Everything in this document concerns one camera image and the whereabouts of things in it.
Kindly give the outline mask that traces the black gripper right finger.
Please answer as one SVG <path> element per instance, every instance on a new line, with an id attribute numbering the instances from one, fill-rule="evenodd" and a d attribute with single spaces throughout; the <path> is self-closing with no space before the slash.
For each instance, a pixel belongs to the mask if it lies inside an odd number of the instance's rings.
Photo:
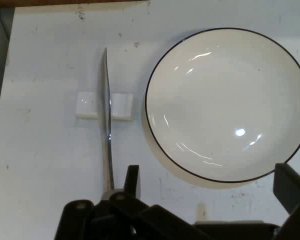
<path id="1" fill-rule="evenodd" d="M 274 239 L 300 240 L 300 175 L 286 163 L 275 165 L 273 193 L 289 214 Z"/>

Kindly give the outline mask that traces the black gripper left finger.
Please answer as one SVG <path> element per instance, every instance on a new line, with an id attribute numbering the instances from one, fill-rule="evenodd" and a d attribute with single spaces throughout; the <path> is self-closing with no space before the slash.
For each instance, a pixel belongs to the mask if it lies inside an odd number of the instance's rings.
<path id="1" fill-rule="evenodd" d="M 63 208 L 56 240 L 206 240 L 208 236 L 159 205 L 137 198 L 139 166 L 127 168 L 124 187 L 97 205 L 75 200 Z"/>

